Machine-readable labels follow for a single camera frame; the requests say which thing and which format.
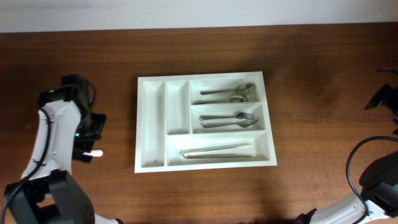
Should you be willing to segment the pink plastic knife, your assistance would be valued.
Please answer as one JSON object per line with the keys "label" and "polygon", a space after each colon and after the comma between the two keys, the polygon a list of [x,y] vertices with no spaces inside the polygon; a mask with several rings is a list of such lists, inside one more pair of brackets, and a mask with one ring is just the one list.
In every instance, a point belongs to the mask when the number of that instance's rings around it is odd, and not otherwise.
{"label": "pink plastic knife", "polygon": [[104,152],[101,149],[94,149],[88,152],[84,152],[83,154],[91,157],[101,157],[104,154]]}

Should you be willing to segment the large spoon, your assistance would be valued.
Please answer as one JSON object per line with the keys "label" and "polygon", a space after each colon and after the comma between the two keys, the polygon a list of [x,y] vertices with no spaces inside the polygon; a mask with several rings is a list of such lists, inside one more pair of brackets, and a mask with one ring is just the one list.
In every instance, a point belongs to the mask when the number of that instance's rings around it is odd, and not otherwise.
{"label": "large spoon", "polygon": [[249,98],[244,95],[233,95],[228,99],[222,100],[207,100],[207,101],[194,101],[194,105],[204,105],[204,104],[217,104],[217,103],[244,103],[248,102]]}
{"label": "large spoon", "polygon": [[256,87],[255,83],[243,83],[238,85],[236,88],[232,89],[223,89],[223,90],[201,90],[200,94],[201,95],[211,95],[211,94],[216,94],[216,93],[224,93],[228,91],[232,91],[236,94],[245,94],[249,92],[251,89],[254,89]]}

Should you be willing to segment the metal fork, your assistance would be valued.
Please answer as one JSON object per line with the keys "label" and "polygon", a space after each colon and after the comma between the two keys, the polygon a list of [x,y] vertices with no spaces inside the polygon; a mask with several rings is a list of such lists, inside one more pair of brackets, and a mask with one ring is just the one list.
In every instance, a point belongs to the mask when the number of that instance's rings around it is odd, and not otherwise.
{"label": "metal fork", "polygon": [[221,123],[203,123],[203,122],[201,122],[200,125],[203,128],[217,128],[217,127],[231,126],[231,125],[238,125],[241,128],[248,128],[248,127],[256,124],[258,121],[259,121],[259,118],[257,118],[257,119],[246,119],[246,120],[243,120],[243,121],[221,122]]}
{"label": "metal fork", "polygon": [[237,112],[232,115],[200,115],[199,120],[211,120],[211,119],[254,119],[254,115],[247,112]]}

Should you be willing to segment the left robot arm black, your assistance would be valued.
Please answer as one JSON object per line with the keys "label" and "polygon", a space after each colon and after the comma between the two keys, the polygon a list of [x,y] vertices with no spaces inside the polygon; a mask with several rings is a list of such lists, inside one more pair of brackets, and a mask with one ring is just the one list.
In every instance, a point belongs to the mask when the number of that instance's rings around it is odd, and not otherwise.
{"label": "left robot arm black", "polygon": [[95,86],[77,74],[40,93],[33,153],[21,180],[6,185],[2,223],[7,211],[17,223],[122,223],[96,214],[72,176],[72,161],[91,162],[101,139],[106,115],[92,112],[95,99]]}

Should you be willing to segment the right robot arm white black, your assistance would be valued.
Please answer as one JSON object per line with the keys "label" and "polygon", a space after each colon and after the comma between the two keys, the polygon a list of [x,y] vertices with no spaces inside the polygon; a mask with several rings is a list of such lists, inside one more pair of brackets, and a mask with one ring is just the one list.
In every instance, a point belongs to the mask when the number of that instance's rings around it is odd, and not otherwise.
{"label": "right robot arm white black", "polygon": [[397,152],[370,163],[359,179],[357,189],[352,181],[351,161],[360,147],[373,141],[397,142],[394,136],[373,136],[359,142],[350,152],[345,173],[353,193],[328,208],[314,208],[300,214],[293,222],[304,224],[368,223],[374,220],[397,217]]}

